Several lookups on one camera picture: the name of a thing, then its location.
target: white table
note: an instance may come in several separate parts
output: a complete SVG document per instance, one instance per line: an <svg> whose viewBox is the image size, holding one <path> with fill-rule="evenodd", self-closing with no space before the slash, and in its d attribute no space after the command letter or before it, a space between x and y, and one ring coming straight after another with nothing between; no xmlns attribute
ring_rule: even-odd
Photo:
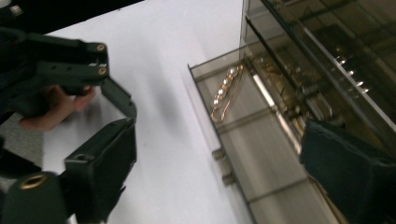
<svg viewBox="0 0 396 224"><path fill-rule="evenodd" d="M137 164L108 223L251 223L236 186L221 182L188 69L238 48L241 15L241 0L147 0L50 34L106 43L111 76L137 106ZM44 170L61 173L65 157L121 118L97 94L45 133Z"/></svg>

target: finger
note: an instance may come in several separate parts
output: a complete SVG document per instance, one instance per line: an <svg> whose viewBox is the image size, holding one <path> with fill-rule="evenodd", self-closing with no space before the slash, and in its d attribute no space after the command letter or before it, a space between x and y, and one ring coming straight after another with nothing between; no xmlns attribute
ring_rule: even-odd
<svg viewBox="0 0 396 224"><path fill-rule="evenodd" d="M95 96L95 87L88 87L86 90L87 94L85 96L76 96L74 100L74 105L76 111L81 111L87 106L87 104Z"/></svg>
<svg viewBox="0 0 396 224"><path fill-rule="evenodd" d="M61 88L53 88L49 93L51 100L58 101L45 115L35 118L23 118L20 124L32 131L49 131L75 111L73 101Z"/></svg>

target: glass box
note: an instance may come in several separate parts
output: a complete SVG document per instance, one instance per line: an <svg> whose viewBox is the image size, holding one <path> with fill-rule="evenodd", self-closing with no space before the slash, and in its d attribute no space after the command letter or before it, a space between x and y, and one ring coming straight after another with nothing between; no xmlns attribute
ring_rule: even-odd
<svg viewBox="0 0 396 224"><path fill-rule="evenodd" d="M307 119L395 158L396 4L385 2L245 0L240 49L190 67L224 183L255 222L347 223L299 163Z"/></svg>

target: gold jewelry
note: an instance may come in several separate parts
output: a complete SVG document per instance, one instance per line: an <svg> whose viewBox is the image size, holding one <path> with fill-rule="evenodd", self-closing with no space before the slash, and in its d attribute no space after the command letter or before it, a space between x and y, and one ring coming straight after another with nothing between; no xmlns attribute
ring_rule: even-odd
<svg viewBox="0 0 396 224"><path fill-rule="evenodd" d="M210 118L212 119L213 122L219 123L224 120L225 113L228 110L228 107L230 106L231 101L233 100L233 97L235 96L236 91L238 90L239 83L241 82L242 79L242 73L244 70L244 65L239 64L237 66L233 66L228 69L227 75L225 78L222 80L221 86L218 90L218 93L215 95L215 99L212 101L212 113L210 114ZM233 80L235 77L238 77L237 83L235 88L233 89L233 93L229 97L229 101L227 102L227 105L224 107L223 111L221 112L221 116L219 119L215 117L215 112L221 108L221 105L223 103L223 100L227 96L228 90L231 88L233 85Z"/></svg>

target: human hand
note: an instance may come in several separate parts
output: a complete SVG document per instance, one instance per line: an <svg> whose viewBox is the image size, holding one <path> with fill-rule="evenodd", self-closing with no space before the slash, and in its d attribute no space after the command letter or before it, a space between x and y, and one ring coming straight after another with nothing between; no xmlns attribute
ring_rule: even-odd
<svg viewBox="0 0 396 224"><path fill-rule="evenodd" d="M76 96L74 99L64 93L60 86L50 87L45 91L49 103L49 111L39 117L23 118L20 125L31 131L50 131L70 114L82 111L95 95L94 87L85 88L85 96Z"/></svg>

